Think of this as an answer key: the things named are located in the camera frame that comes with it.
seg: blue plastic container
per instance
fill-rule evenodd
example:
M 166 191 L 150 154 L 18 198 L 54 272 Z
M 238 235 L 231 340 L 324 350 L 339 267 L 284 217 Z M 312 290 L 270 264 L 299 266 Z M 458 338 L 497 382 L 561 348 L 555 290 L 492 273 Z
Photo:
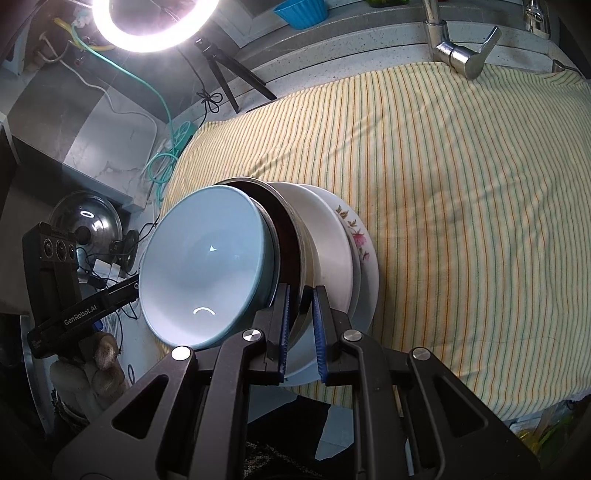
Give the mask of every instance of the blue plastic container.
M 324 0 L 287 0 L 273 11 L 296 30 L 309 28 L 329 16 Z

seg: light blue bowl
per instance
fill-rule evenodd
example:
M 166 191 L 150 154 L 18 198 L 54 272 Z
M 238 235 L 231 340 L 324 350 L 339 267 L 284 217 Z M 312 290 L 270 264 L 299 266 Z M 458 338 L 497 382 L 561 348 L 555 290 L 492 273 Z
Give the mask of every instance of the light blue bowl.
M 198 190 L 156 228 L 139 271 L 141 308 L 171 346 L 205 348 L 248 328 L 273 288 L 274 249 L 259 210 L 234 187 Z
M 324 0 L 287 0 L 273 11 L 296 30 L 309 28 L 329 16 Z

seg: striped tablecloth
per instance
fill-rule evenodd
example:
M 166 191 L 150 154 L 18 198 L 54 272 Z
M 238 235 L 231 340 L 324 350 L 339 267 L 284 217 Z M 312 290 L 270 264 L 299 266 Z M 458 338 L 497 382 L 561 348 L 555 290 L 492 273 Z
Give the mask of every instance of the striped tablecloth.
M 371 334 L 426 346 L 499 417 L 591 387 L 591 87 L 441 63 L 293 93 L 201 128 L 163 213 L 234 176 L 324 187 L 376 247 Z M 168 349 L 161 345 L 162 352 Z M 349 406 L 349 388 L 296 392 Z

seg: glowing ring light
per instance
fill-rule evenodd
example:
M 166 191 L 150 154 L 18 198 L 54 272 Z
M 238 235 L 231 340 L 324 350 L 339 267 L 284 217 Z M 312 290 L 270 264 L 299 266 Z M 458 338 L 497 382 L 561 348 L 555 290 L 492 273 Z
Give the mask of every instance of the glowing ring light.
M 170 28 L 151 35 L 131 35 L 113 23 L 109 3 L 111 0 L 94 0 L 92 13 L 96 26 L 104 38 L 129 51 L 149 52 L 174 47 L 187 40 L 203 26 L 217 7 L 219 0 L 197 0 L 195 7 Z

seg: glove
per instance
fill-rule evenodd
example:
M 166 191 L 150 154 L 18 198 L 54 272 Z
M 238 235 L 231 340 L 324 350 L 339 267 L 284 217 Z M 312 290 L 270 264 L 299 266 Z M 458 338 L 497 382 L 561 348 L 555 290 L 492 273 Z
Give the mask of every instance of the glove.
M 119 348 L 115 337 L 97 332 L 92 336 L 92 342 L 92 361 L 60 357 L 49 369 L 51 381 L 63 403 L 91 422 L 128 388 L 117 360 Z

